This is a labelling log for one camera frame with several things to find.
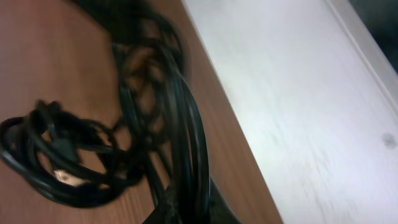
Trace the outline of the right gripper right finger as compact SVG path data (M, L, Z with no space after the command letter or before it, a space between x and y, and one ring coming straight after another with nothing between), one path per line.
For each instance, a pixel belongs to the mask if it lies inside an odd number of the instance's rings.
M210 191L208 199L208 223L241 224L241 221L230 209L228 203L224 199L212 178L210 178Z

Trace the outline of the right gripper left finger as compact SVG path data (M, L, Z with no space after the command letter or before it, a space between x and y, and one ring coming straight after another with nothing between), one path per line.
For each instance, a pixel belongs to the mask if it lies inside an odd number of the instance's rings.
M169 184L160 203L142 224L180 224L177 191L173 183Z

